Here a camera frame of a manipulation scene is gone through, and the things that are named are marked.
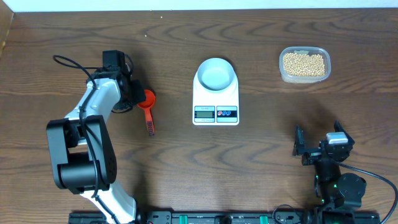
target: food container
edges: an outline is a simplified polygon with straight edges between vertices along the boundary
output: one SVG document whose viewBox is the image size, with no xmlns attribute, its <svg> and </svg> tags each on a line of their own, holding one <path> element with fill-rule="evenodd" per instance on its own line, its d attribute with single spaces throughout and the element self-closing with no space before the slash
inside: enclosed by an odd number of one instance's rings
<svg viewBox="0 0 398 224">
<path fill-rule="evenodd" d="M 289 75 L 284 69 L 284 55 L 287 53 L 298 53 L 298 54 L 308 54 L 315 55 L 319 54 L 322 56 L 323 63 L 325 64 L 325 75 L 317 77 L 305 77 L 305 76 L 295 76 Z M 316 83 L 327 79 L 331 72 L 330 56 L 328 52 L 319 47 L 288 47 L 282 51 L 279 56 L 279 70 L 282 74 L 282 79 L 289 83 Z"/>
</svg>

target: dark wood tabletop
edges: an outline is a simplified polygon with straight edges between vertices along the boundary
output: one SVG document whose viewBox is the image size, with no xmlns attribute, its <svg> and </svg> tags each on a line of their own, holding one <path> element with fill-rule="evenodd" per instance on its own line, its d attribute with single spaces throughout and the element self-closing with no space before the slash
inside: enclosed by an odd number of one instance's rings
<svg viewBox="0 0 398 224">
<path fill-rule="evenodd" d="M 330 77 L 282 81 L 279 55 L 290 46 L 327 50 Z M 114 49 L 157 97 L 153 138 L 139 108 L 107 123 L 118 180 L 143 207 L 320 203 L 314 167 L 292 156 L 295 125 L 316 146 L 336 119 L 356 141 L 345 162 L 398 184 L 398 9 L 18 13 L 0 58 L 1 223 L 66 223 L 72 211 L 97 210 L 53 181 L 45 127 L 76 106 L 86 76 L 52 55 L 97 67 Z M 239 78 L 238 126 L 192 124 L 193 76 L 211 57 L 228 59 Z M 393 190 L 358 175 L 368 183 L 361 209 L 383 217 Z"/>
</svg>

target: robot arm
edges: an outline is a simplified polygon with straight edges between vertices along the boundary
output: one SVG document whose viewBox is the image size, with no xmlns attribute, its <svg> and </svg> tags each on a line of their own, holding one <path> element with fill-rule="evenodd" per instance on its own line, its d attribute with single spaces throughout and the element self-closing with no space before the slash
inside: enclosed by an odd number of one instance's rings
<svg viewBox="0 0 398 224">
<path fill-rule="evenodd" d="M 88 81 L 87 90 L 77 106 L 64 119 L 50 121 L 47 125 L 57 187 L 91 200 L 106 215 L 108 223 L 129 223 L 136 218 L 136 201 L 116 180 L 116 157 L 105 125 L 113 109 L 130 110 L 145 100 L 141 85 L 138 81 L 131 82 L 130 76 L 124 53 L 117 50 L 103 52 L 103 68 L 92 74 L 96 85 Z M 94 86 L 96 90 L 90 95 Z M 77 145 L 87 144 L 82 125 L 85 125 L 86 136 L 96 157 L 97 175 L 90 153 L 70 152 Z"/>
</svg>

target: white kitchen scale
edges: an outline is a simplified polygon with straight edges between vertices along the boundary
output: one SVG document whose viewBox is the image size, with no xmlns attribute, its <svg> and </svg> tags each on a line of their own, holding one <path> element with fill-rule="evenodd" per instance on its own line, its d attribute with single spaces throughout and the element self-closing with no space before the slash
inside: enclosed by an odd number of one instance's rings
<svg viewBox="0 0 398 224">
<path fill-rule="evenodd" d="M 205 60 L 193 78 L 194 125 L 238 125 L 238 78 L 221 58 Z"/>
</svg>

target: black cable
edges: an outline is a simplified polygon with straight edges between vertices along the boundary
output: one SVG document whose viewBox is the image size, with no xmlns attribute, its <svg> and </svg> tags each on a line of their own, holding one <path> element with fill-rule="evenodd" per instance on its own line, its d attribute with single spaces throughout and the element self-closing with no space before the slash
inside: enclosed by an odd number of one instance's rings
<svg viewBox="0 0 398 224">
<path fill-rule="evenodd" d="M 99 187 L 98 186 L 99 185 L 98 161 L 96 159 L 96 156 L 95 156 L 95 153 L 94 153 L 94 150 L 93 150 L 93 145 L 91 144 L 90 138 L 88 137 L 88 133 L 87 133 L 87 130 L 86 130 L 86 123 L 83 120 L 83 113 L 86 111 L 86 106 L 87 106 L 87 103 L 89 102 L 91 96 L 93 96 L 95 90 L 97 89 L 97 84 L 95 83 L 94 78 L 90 75 L 90 73 L 88 73 L 87 70 L 84 67 L 82 67 L 80 64 L 78 64 L 77 62 L 75 62 L 75 61 L 73 61 L 73 60 L 71 60 L 69 58 L 66 58 L 64 56 L 60 56 L 60 55 L 54 55 L 52 58 L 57 63 L 59 63 L 61 65 L 64 65 L 64 66 L 67 66 L 67 67 L 70 67 L 70 68 L 80 68 L 81 70 L 83 70 L 86 73 L 86 75 L 88 76 L 90 81 L 93 83 L 92 90 L 90 91 L 90 93 L 88 94 L 88 96 L 86 97 L 84 102 L 81 104 L 81 106 L 79 106 L 79 120 L 80 120 L 81 130 L 83 131 L 83 135 L 84 135 L 84 137 L 86 139 L 86 142 L 87 142 L 88 151 L 90 152 L 91 158 L 93 159 L 93 163 L 94 163 L 95 189 L 94 189 L 93 195 L 91 196 L 91 198 L 94 198 L 94 197 L 96 197 L 96 195 L 98 193 L 98 187 Z M 63 60 L 66 60 L 67 62 L 70 62 L 70 63 L 72 63 L 72 64 L 74 64 L 76 66 L 72 66 L 72 65 L 68 65 L 68 64 L 65 64 L 63 62 L 60 62 L 57 58 L 61 58 Z"/>
<path fill-rule="evenodd" d="M 126 56 L 127 59 L 129 59 L 130 63 L 131 63 L 131 68 L 130 68 L 130 72 L 129 75 L 132 74 L 132 70 L 134 69 L 134 63 L 132 62 L 130 56 L 128 54 L 124 54 L 124 56 Z"/>
<path fill-rule="evenodd" d="M 314 188 L 314 190 L 315 190 L 315 196 L 321 197 L 321 196 L 319 195 L 319 190 L 318 190 L 318 175 L 316 175 L 316 174 L 315 174 L 315 178 L 314 178 L 314 180 L 313 180 L 313 188 Z"/>
<path fill-rule="evenodd" d="M 59 56 L 59 55 L 54 55 L 54 56 L 52 57 L 53 60 L 54 60 L 55 62 L 57 62 L 58 64 L 60 64 L 60 65 L 63 65 L 63 66 L 69 67 L 69 68 L 79 68 L 79 69 L 82 68 L 81 66 L 80 66 L 80 67 L 79 67 L 79 66 L 73 66 L 73 65 L 68 65 L 67 63 L 60 62 L 60 61 L 57 59 L 57 57 L 62 58 L 62 59 L 66 60 L 66 61 L 68 61 L 68 62 L 70 62 L 70 63 L 73 63 L 73 62 L 71 62 L 69 58 L 66 58 L 66 57 L 63 57 L 63 56 Z M 98 67 L 83 67 L 83 68 L 84 68 L 84 69 L 99 69 Z"/>
<path fill-rule="evenodd" d="M 114 224 L 120 224 L 119 220 L 116 218 L 116 215 L 104 204 L 104 202 L 100 199 L 99 196 L 96 196 L 95 200 L 111 216 Z"/>
<path fill-rule="evenodd" d="M 273 221 L 274 221 L 275 223 L 281 224 L 280 221 L 277 221 L 277 220 L 276 220 L 276 218 L 275 218 L 275 213 L 276 213 L 276 210 L 278 210 L 278 208 L 280 208 L 280 207 L 282 207 L 282 206 L 291 208 L 291 209 L 293 210 L 293 212 L 296 213 L 296 215 L 299 217 L 300 221 L 298 221 L 297 223 L 293 223 L 293 224 L 299 224 L 299 223 L 301 223 L 301 221 L 302 221 L 302 216 L 299 215 L 299 214 L 296 212 L 296 210 L 295 210 L 293 207 L 291 207 L 290 205 L 288 205 L 288 204 L 279 205 L 279 206 L 276 207 L 275 210 L 272 212 L 272 219 L 273 219 Z"/>
<path fill-rule="evenodd" d="M 382 181 L 384 181 L 385 183 L 389 184 L 389 185 L 394 189 L 394 193 L 395 193 L 394 203 L 392 204 L 391 209 L 390 209 L 390 211 L 387 213 L 386 217 L 384 217 L 384 219 L 380 222 L 380 224 L 384 224 L 384 223 L 391 217 L 392 213 L 393 213 L 394 210 L 396 209 L 396 206 L 397 206 L 397 203 L 398 203 L 398 190 L 397 190 L 397 187 L 396 187 L 390 180 L 388 180 L 388 179 L 386 179 L 386 178 L 384 178 L 384 177 L 382 177 L 382 176 L 380 176 L 380 175 L 377 175 L 377 174 L 374 174 L 374 173 L 372 173 L 372 172 L 369 172 L 369 171 L 366 171 L 366 170 L 362 170 L 362 169 L 359 169 L 359 168 L 355 168 L 355 167 L 352 167 L 352 166 L 349 166 L 349 165 L 346 165 L 346 164 L 342 164 L 342 163 L 340 163 L 340 162 L 335 161 L 335 160 L 332 159 L 332 158 L 330 158 L 330 159 L 331 159 L 331 161 L 332 161 L 334 164 L 337 164 L 337 165 L 339 165 L 339 166 L 341 166 L 341 167 L 344 167 L 344 168 L 347 168 L 347 169 L 351 169 L 351 170 L 353 170 L 353 171 L 361 172 L 361 173 L 363 173 L 363 174 L 367 174 L 367 175 L 370 175 L 370 176 L 372 176 L 372 177 L 375 177 L 375 178 L 377 178 L 377 179 L 379 179 L 379 180 L 382 180 Z"/>
</svg>

